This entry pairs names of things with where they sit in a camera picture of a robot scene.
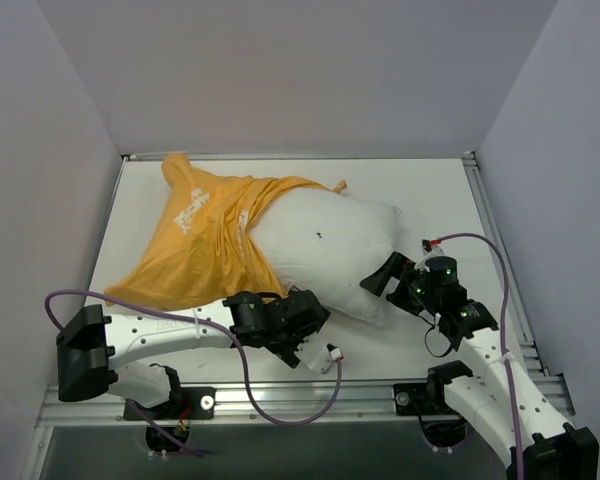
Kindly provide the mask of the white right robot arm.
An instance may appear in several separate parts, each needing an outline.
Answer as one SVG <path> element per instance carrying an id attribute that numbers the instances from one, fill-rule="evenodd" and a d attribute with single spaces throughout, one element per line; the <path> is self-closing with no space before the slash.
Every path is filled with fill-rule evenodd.
<path id="1" fill-rule="evenodd" d="M 452 410 L 491 447 L 510 479 L 594 479 L 600 446 L 575 427 L 534 383 L 506 346 L 504 323 L 469 297 L 455 259 L 437 251 L 414 262 L 394 252 L 361 287 L 414 316 L 426 312 L 456 358 L 427 373 L 424 400 Z"/>

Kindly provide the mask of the white pillow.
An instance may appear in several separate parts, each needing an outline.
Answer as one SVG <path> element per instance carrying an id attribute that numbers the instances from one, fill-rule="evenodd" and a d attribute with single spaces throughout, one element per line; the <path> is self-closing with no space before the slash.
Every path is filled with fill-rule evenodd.
<path id="1" fill-rule="evenodd" d="M 387 305 L 360 282 L 397 249 L 399 217 L 386 203 L 297 188 L 276 199 L 249 236 L 284 291 L 310 290 L 325 307 L 382 326 Z"/>

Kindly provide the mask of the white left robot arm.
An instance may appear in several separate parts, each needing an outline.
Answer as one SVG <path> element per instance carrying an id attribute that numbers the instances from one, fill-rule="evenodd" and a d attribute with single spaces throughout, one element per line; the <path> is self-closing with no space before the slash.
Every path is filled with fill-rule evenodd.
<path id="1" fill-rule="evenodd" d="M 126 303 L 108 314 L 101 304 L 81 308 L 56 337 L 58 397 L 81 402 L 105 393 L 131 399 L 159 419 L 182 405 L 177 372 L 149 357 L 193 349 L 264 349 L 295 369 L 326 374 L 342 359 L 320 336 L 330 313 L 308 290 L 288 296 L 242 291 L 201 307 L 159 312 Z"/>

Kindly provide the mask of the yellow printed pillowcase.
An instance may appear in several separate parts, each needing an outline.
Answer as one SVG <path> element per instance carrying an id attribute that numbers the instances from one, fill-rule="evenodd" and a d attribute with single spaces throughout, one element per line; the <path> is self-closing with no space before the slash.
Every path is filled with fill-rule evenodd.
<path id="1" fill-rule="evenodd" d="M 105 294 L 164 311 L 242 291 L 286 296 L 250 230 L 282 196 L 326 186 L 298 176 L 219 176 L 183 153 L 167 155 L 161 170 L 170 193 L 154 233 L 139 264 Z"/>

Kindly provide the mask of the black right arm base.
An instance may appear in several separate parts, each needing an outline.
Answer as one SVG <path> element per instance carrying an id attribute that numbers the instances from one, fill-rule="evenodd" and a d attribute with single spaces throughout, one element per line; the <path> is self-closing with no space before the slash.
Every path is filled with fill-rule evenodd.
<path id="1" fill-rule="evenodd" d="M 415 418 L 434 450 L 453 450 L 467 439 L 468 423 L 430 393 L 425 383 L 396 383 L 392 390 L 396 415 Z"/>

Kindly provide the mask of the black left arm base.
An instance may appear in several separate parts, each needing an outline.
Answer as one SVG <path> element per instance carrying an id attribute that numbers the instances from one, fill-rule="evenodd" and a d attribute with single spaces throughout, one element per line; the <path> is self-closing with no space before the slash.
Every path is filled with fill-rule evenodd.
<path id="1" fill-rule="evenodd" d="M 146 408 L 126 403 L 122 418 L 145 422 L 144 444 L 151 455 L 203 458 L 212 452 L 185 445 L 191 434 L 192 421 L 214 418 L 215 400 L 216 389 L 213 387 L 182 387 L 174 398 L 159 406 Z"/>

